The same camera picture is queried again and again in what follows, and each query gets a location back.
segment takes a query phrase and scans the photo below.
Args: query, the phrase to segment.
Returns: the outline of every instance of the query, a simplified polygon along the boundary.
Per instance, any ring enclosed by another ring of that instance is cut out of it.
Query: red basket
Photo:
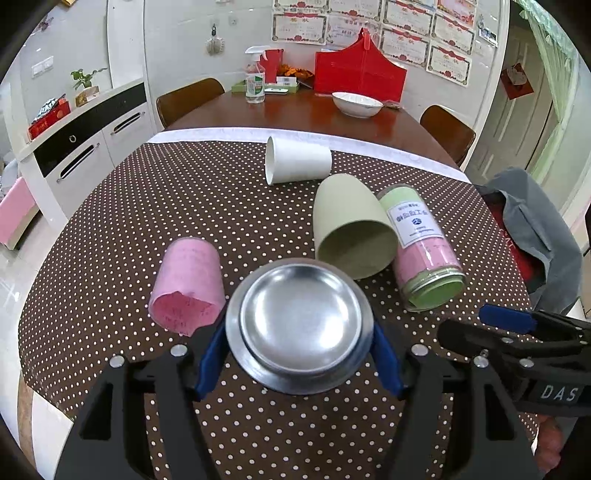
[[[277,82],[277,70],[283,63],[283,48],[265,50],[266,59],[261,58],[259,64],[265,69],[265,83]]]
[[[319,93],[360,93],[376,100],[402,97],[407,71],[391,63],[362,28],[350,47],[335,52],[318,52],[314,90]]]

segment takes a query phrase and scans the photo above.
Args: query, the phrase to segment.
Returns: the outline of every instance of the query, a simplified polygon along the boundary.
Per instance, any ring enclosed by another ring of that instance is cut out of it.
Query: brown tablecloth
[[[27,384],[75,418],[111,356],[150,359],[182,342],[147,312],[162,255],[179,236],[218,247],[227,295],[271,260],[313,257],[319,182],[267,186],[264,151],[265,145],[238,142],[145,144],[118,166],[72,217],[31,289],[19,326]],[[333,157],[334,173],[353,174],[375,193],[393,183],[416,187],[468,276],[458,299],[408,313],[387,269],[359,282],[377,315],[462,361],[437,343],[443,319],[478,323],[486,301],[530,306],[501,231],[471,185],[359,155]],[[426,478],[440,476],[452,402],[445,395]],[[170,479],[157,405],[153,397],[146,403],[155,474]],[[290,397],[251,380],[230,356],[217,389],[195,408],[222,476],[359,479],[374,476],[403,405],[381,387],[369,358],[334,390]],[[533,435],[535,419],[523,420]]]

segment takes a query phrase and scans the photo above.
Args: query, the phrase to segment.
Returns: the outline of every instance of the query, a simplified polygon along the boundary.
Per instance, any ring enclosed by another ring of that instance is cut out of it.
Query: cabinet handle
[[[85,152],[81,153],[81,155],[72,161],[64,170],[61,171],[60,177],[56,180],[56,183],[61,183],[70,173],[72,173],[78,165],[84,162],[88,157],[90,157],[95,150],[100,147],[100,143],[96,145],[91,145]]]
[[[130,126],[131,124],[133,124],[134,122],[139,120],[140,118],[142,118],[145,114],[146,114],[146,112],[139,112],[139,113],[136,113],[135,115],[130,116],[127,120],[125,120],[124,122],[121,122],[119,125],[117,125],[113,129],[113,131],[111,132],[111,135],[118,134],[119,132],[121,132],[122,130],[124,130],[125,128],[127,128],[128,126]]]

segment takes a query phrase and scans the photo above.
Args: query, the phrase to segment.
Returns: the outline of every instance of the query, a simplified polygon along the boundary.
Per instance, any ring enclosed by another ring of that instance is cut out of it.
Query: white bowl
[[[345,115],[357,118],[369,118],[378,113],[384,104],[375,98],[358,93],[335,92],[333,102]]]

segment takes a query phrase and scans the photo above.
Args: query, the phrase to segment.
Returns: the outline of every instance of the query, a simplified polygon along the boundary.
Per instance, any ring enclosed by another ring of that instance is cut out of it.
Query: red gift box
[[[376,100],[399,102],[407,71],[391,63],[371,40],[366,28],[344,50],[316,54],[314,90],[319,93],[350,92]]]
[[[34,140],[41,135],[45,130],[51,127],[58,120],[64,118],[70,113],[70,104],[65,99],[60,99],[57,105],[51,109],[45,116],[41,117],[29,127],[29,135],[31,140]]]

